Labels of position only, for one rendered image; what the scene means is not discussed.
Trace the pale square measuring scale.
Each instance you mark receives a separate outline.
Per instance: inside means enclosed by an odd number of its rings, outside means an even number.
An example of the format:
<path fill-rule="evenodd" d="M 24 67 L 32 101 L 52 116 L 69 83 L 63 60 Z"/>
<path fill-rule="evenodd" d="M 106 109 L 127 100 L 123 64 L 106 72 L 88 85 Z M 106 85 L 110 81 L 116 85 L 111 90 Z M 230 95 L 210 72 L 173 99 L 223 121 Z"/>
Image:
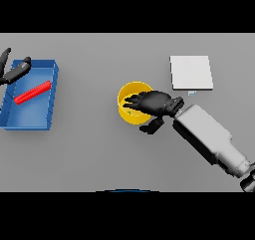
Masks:
<path fill-rule="evenodd" d="M 174 91 L 212 91 L 213 79 L 208 56 L 170 56 Z"/>

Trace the robot left hand dark grey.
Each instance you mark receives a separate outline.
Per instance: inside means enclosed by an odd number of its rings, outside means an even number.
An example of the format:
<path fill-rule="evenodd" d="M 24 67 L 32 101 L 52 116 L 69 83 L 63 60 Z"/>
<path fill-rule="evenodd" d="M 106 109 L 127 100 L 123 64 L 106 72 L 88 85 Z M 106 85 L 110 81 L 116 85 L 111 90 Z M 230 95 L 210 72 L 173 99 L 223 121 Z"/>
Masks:
<path fill-rule="evenodd" d="M 31 58 L 26 57 L 21 64 L 10 70 L 8 73 L 5 73 L 4 70 L 10 53 L 11 49 L 7 48 L 0 55 L 0 86 L 5 84 L 11 85 L 15 83 L 16 81 L 27 75 L 32 67 Z"/>

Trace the red beaker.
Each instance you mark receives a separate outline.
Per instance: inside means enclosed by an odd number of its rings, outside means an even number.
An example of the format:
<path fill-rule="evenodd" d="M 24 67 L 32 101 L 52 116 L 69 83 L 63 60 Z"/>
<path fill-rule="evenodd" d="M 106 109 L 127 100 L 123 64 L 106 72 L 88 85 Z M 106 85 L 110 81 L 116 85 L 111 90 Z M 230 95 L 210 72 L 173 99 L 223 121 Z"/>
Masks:
<path fill-rule="evenodd" d="M 49 91 L 51 88 L 52 88 L 52 83 L 50 81 L 46 81 L 45 83 L 42 83 L 41 85 L 34 87 L 33 89 L 30 89 L 29 91 L 26 91 L 25 93 L 15 97 L 14 102 L 16 105 L 21 105 Z"/>

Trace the yellow bowl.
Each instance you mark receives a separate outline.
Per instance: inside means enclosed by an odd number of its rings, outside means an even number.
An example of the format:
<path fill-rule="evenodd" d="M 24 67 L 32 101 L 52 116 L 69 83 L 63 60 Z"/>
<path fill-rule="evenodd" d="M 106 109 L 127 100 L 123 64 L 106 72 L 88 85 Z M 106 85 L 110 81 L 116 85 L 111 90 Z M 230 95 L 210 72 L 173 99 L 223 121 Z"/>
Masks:
<path fill-rule="evenodd" d="M 141 92 L 149 92 L 152 87 L 144 82 L 130 82 L 125 84 L 118 93 L 118 112 L 121 118 L 129 124 L 143 124 L 150 120 L 150 115 L 143 114 L 129 108 L 124 108 L 126 98 L 138 95 Z"/>

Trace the blue tray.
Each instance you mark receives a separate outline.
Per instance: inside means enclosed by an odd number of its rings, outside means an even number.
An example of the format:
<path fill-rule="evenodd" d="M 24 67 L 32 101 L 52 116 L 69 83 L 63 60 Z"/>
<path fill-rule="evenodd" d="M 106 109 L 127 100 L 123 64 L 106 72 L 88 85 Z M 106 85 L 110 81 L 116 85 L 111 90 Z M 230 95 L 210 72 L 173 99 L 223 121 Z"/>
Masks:
<path fill-rule="evenodd" d="M 0 110 L 0 128 L 49 130 L 58 73 L 55 60 L 33 60 L 27 75 L 6 86 Z"/>

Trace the robot right hand dark grey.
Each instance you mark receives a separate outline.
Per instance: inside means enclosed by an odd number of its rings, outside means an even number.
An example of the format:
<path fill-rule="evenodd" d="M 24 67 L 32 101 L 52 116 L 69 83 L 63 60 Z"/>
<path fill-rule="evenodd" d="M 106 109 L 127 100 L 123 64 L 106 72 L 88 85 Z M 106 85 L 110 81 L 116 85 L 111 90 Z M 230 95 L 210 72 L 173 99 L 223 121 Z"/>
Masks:
<path fill-rule="evenodd" d="M 139 130 L 147 134 L 154 134 L 163 124 L 163 117 L 174 118 L 184 106 L 182 97 L 172 98 L 169 94 L 160 91 L 141 92 L 125 98 L 124 108 L 154 116 L 148 125 L 142 125 Z"/>

